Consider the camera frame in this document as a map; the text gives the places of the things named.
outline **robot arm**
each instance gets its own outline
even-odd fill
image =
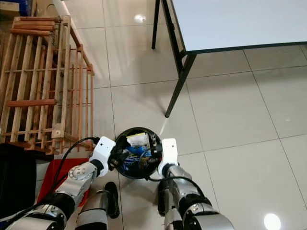
[[[40,202],[41,205],[26,213],[7,229],[63,230],[94,179],[107,173],[107,160],[114,146],[114,141],[101,137],[89,162],[71,168],[67,179],[52,197],[44,199]]]
[[[158,172],[164,178],[185,177],[192,179],[177,163],[176,140],[162,141],[163,156]],[[164,202],[165,229],[233,230],[231,222],[213,209],[202,191],[186,179],[170,179],[160,183],[159,196]]]

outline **white tabletop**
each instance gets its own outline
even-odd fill
[[[307,0],[172,0],[187,53],[307,42]]]

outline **wooden crate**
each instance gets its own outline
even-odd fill
[[[16,17],[0,73],[0,143],[60,154],[93,136],[93,75],[70,16]]]

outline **wire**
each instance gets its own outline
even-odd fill
[[[184,177],[184,176],[171,176],[171,177],[166,177],[166,178],[162,178],[162,179],[153,179],[150,177],[150,175],[146,174],[143,170],[143,168],[141,167],[141,159],[142,157],[144,156],[144,154],[147,152],[147,149],[140,155],[140,158],[139,158],[139,169],[141,171],[141,173],[143,174],[145,180],[150,180],[150,181],[153,181],[153,182],[160,182],[160,181],[170,181],[170,180],[174,180],[174,179],[183,179],[183,180],[186,180],[188,182],[190,182],[191,184],[193,184],[196,188],[197,188],[197,191],[199,192],[199,194],[203,197],[205,197],[205,195],[203,194],[201,188],[194,182],[192,181],[191,179],[187,178],[187,177]]]
[[[97,138],[82,138],[80,140],[78,140],[76,143],[74,143],[65,153],[65,155],[63,156],[62,160],[61,160],[61,163],[59,164],[59,167],[58,167],[58,170],[56,172],[56,175],[55,175],[55,178],[53,180],[53,184],[52,184],[52,187],[51,189],[49,190],[49,192],[43,197],[42,201],[44,200],[44,198],[46,198],[46,196],[50,195],[51,193],[53,193],[53,190],[64,180],[64,178],[67,176],[67,174],[65,174],[59,181],[58,180],[58,177],[59,177],[59,173],[63,167],[63,164],[65,162],[65,159],[67,158],[68,154],[71,152],[71,150],[73,148],[75,148],[77,145],[79,145],[81,142],[85,141],[85,140],[93,140],[94,142],[98,142],[97,141]],[[38,202],[37,204],[35,205],[32,205],[31,207],[29,208],[26,208],[24,210],[22,210],[20,213],[18,213],[16,216],[14,216],[13,218],[9,219],[5,225],[3,225],[0,230],[5,230],[6,228],[8,228],[11,224],[13,224],[15,221],[17,221],[18,219],[22,218],[27,212],[31,211],[32,209],[42,205],[42,201]]]

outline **metal table frame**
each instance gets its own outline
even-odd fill
[[[181,89],[186,81],[188,74],[191,70],[193,62],[196,58],[197,54],[201,53],[212,53],[212,52],[220,52],[220,51],[230,51],[230,50],[240,50],[240,49],[251,49],[251,48],[263,48],[263,47],[273,47],[273,46],[289,46],[289,45],[300,45],[306,44],[307,42],[291,42],[291,43],[277,43],[277,44],[263,44],[263,45],[250,45],[250,46],[240,46],[240,47],[231,47],[231,48],[219,48],[219,49],[208,49],[208,50],[195,50],[186,52],[185,49],[179,50],[176,35],[175,35],[175,26],[172,22],[172,18],[169,12],[169,7],[167,4],[167,0],[156,0],[155,1],[155,9],[154,9],[154,21],[153,21],[153,40],[152,40],[152,49],[155,49],[156,36],[157,36],[157,27],[158,27],[158,16],[159,16],[159,7],[160,1],[162,3],[165,21],[167,25],[168,35],[170,38],[173,55],[175,59],[175,64],[178,72],[178,81],[173,92],[171,101],[168,105],[167,111],[165,113],[165,117],[168,118],[174,108],[176,100],[181,92]],[[186,57],[184,64],[182,64],[182,59]]]

